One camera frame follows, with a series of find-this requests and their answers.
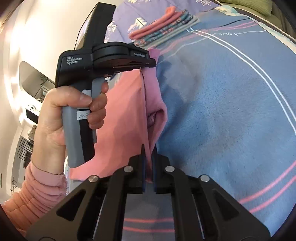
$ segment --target green pillow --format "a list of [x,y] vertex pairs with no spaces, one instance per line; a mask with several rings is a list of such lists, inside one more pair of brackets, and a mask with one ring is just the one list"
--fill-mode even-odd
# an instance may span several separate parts
[[271,15],[271,9],[272,9],[271,0],[221,0],[221,2],[246,6],[254,9],[255,11],[265,16]]

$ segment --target white stripe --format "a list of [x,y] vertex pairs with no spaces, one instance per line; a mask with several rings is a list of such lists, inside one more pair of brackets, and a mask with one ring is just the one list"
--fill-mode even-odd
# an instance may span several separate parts
[[280,96],[282,97],[282,99],[285,101],[290,113],[292,114],[293,118],[294,118],[294,121],[296,122],[296,116],[292,110],[292,108],[290,107],[289,103],[287,102],[286,98],[283,96],[283,94],[281,93],[281,91],[278,89],[277,85],[273,82],[273,80],[270,78],[270,76],[255,62],[253,61],[251,58],[249,58],[247,55],[245,55],[244,53],[242,53],[241,51],[239,51],[237,48],[235,48],[234,46],[232,46],[230,43],[216,37],[216,36],[213,36],[214,38],[226,43],[227,45],[229,45],[230,47],[234,48],[237,52],[239,52],[240,54],[242,54],[243,56],[245,56],[248,60],[250,60],[252,63],[254,63],[264,74],[265,76],[270,80],[270,82],[273,84],[273,86],[275,87],[275,89],[277,90],[277,92],[280,94]]
[[176,52],[174,52],[173,54],[171,54],[171,55],[169,55],[168,57],[164,58],[162,61],[158,62],[157,64],[160,64],[160,63],[162,63],[163,61],[167,60],[168,58],[173,57],[173,56],[176,55],[177,52],[179,52],[179,50],[182,49],[183,47],[185,47],[185,46],[187,46],[187,45],[191,45],[191,44],[196,44],[196,43],[198,43],[198,42],[200,42],[200,41],[202,41],[202,40],[205,40],[205,39],[207,39],[207,37],[205,37],[205,38],[203,38],[203,39],[200,39],[200,40],[198,40],[198,41],[194,41],[194,42],[188,43],[188,44],[183,44],[180,48],[178,48],[178,49],[176,50]]
[[265,32],[266,30],[263,31],[248,31],[248,32],[242,32],[242,33],[237,33],[237,34],[246,34],[246,33],[262,33]]
[[207,37],[207,38],[209,38],[210,40],[216,42],[217,44],[219,44],[219,45],[221,45],[221,46],[227,48],[227,49],[230,50],[232,53],[234,53],[237,57],[239,57],[242,61],[244,61],[246,64],[248,64],[248,65],[249,65],[249,66],[250,66],[250,67],[251,67],[251,68],[252,68],[252,69],[258,74],[258,75],[260,75],[260,77],[261,77],[261,78],[265,81],[265,83],[268,85],[268,87],[269,87],[270,90],[272,91],[273,95],[275,96],[275,98],[277,99],[277,101],[279,102],[279,104],[281,105],[281,107],[282,107],[282,109],[283,109],[283,111],[284,111],[284,113],[285,113],[285,115],[286,115],[286,117],[287,117],[287,119],[288,119],[288,121],[289,121],[291,127],[292,127],[293,130],[294,130],[295,136],[296,136],[296,129],[295,129],[293,123],[291,122],[290,117],[288,116],[288,114],[287,114],[287,112],[286,112],[286,110],[285,110],[285,108],[284,108],[282,102],[280,101],[280,99],[278,98],[278,96],[276,95],[276,93],[274,92],[274,90],[272,89],[272,87],[270,86],[270,84],[267,82],[267,80],[263,77],[263,75],[262,75],[261,73],[259,73],[259,71],[258,71],[257,69],[255,69],[255,67],[252,66],[248,61],[244,60],[241,56],[239,56],[237,53],[235,53],[235,52],[234,52],[232,49],[230,49],[229,47],[227,47],[227,46],[225,46],[225,45],[219,43],[218,41],[212,39],[210,36],[204,36],[204,35],[199,34],[199,33],[195,33],[195,34],[200,35],[200,36],[203,36],[203,37]]

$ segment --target cuff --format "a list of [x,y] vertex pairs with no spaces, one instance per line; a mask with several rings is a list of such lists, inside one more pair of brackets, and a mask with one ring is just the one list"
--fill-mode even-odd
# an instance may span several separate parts
[[50,186],[50,187],[58,187],[63,185],[64,179],[65,179],[64,174],[56,175],[56,174],[42,171],[38,169],[32,162],[29,163],[27,168],[30,169],[34,179],[43,185]]

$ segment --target blue blanket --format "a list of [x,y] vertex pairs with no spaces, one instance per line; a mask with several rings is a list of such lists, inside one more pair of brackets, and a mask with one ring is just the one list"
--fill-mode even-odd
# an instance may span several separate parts
[[[158,151],[211,176],[273,234],[296,201],[296,55],[245,16],[198,17],[158,46],[168,107]],[[123,240],[174,240],[170,197],[149,185],[128,196],[125,218]]]

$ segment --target gray handle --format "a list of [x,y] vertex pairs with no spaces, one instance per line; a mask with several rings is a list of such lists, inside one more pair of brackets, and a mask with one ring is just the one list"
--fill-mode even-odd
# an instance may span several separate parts
[[[92,98],[96,98],[101,93],[104,82],[105,78],[97,78],[88,86],[85,83],[75,83],[72,86],[83,93],[91,94]],[[89,109],[75,109],[70,106],[65,106],[62,109],[68,165],[71,168],[84,164],[95,155],[96,131],[91,130],[88,126],[87,116],[89,113]]]

